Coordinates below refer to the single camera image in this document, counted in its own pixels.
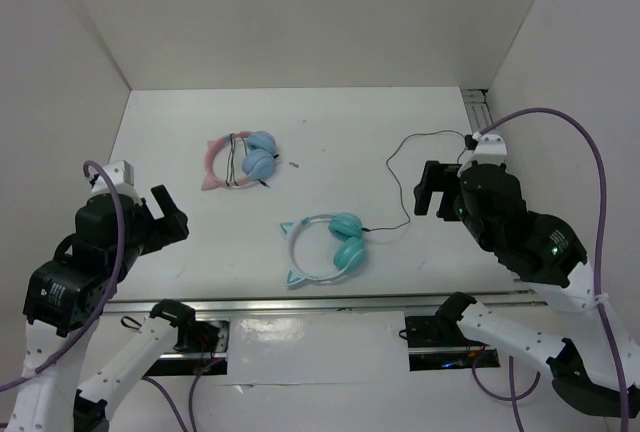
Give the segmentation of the teal cat-ear headphones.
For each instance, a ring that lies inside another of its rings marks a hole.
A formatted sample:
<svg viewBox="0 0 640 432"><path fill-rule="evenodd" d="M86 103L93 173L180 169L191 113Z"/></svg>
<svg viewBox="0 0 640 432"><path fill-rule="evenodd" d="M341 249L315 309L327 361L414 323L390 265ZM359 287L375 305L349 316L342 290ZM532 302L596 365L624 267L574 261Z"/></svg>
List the teal cat-ear headphones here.
<svg viewBox="0 0 640 432"><path fill-rule="evenodd" d="M281 222L287 288L344 280L367 259L364 227L353 214L324 213Z"/></svg>

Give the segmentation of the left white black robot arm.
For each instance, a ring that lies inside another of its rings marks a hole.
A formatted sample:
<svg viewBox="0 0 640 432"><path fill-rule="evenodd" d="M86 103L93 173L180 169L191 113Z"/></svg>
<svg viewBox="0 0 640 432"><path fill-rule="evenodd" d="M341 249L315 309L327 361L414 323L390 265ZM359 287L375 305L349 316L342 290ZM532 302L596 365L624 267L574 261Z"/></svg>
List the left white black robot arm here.
<svg viewBox="0 0 640 432"><path fill-rule="evenodd" d="M144 200L125 194L91 197L75 217L75 231L51 261L31 276L23 313L26 355L10 431L106 431L129 392L170 348L196 342L194 310L158 302L141 329L106 365L80 379L102 301L136 259L188 236L187 216L167 189L151 190L163 213L154 218Z"/></svg>

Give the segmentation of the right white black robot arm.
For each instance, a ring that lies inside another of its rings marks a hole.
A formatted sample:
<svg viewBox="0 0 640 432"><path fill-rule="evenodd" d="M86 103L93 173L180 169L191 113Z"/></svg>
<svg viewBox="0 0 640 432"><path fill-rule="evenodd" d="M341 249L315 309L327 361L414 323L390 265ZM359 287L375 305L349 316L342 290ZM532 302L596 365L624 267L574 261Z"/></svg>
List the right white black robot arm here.
<svg viewBox="0 0 640 432"><path fill-rule="evenodd" d="M546 334L497 315L456 292L436 311L436 331L448 344L482 342L548 378L555 393L591 416L639 413L639 346L595 293L595 273L573 229L562 219L528 210L518 179L505 166L429 161L414 189L414 213L443 195L439 218L460 222L479 247L515 273L563 321L566 336Z"/></svg>

